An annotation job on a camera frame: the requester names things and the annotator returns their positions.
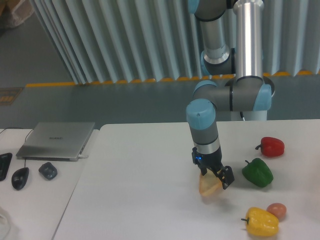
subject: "cardboard box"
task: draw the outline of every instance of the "cardboard box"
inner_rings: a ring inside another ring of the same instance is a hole
[[[15,28],[33,13],[29,0],[0,0],[0,28]]]

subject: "robotic arm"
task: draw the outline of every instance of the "robotic arm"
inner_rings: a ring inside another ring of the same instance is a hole
[[[225,86],[210,80],[195,87],[186,108],[194,148],[193,163],[201,174],[212,171],[226,189],[234,180],[232,168],[223,166],[216,122],[217,111],[266,111],[271,107],[273,83],[263,77],[263,0],[189,0],[189,12],[200,21],[204,51],[202,71],[207,75],[234,74]],[[236,50],[226,45],[223,17],[233,8],[237,20]]]

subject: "white table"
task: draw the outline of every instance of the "white table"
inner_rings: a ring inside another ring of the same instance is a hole
[[[38,171],[48,162],[27,160],[29,177],[20,191],[11,184],[13,173],[24,167],[25,161],[16,158],[30,129],[7,129],[0,134],[0,154],[12,153],[12,160],[4,181],[0,182],[0,213],[11,225],[5,240],[51,240],[67,207],[72,192],[78,182],[82,169],[90,158],[77,162],[52,161],[58,174],[46,180]],[[98,135],[94,130],[83,155],[89,154]]]
[[[201,198],[187,123],[114,124],[101,128],[55,240],[246,240],[248,208],[287,206],[276,237],[319,239],[320,120],[218,122],[222,163],[235,182]],[[266,159],[262,137],[280,138],[285,154]],[[241,173],[261,157],[274,175],[260,189]]]

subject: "silver laptop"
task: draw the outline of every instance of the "silver laptop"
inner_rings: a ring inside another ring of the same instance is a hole
[[[16,157],[77,161],[94,127],[94,122],[39,122]]]

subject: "black computer mouse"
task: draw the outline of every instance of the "black computer mouse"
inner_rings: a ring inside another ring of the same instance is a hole
[[[15,171],[11,178],[11,183],[13,188],[16,190],[23,189],[27,183],[28,176],[29,176],[28,167],[20,168],[17,171]]]
[[[39,168],[39,172],[48,180],[53,179],[58,174],[58,170],[49,161]]]

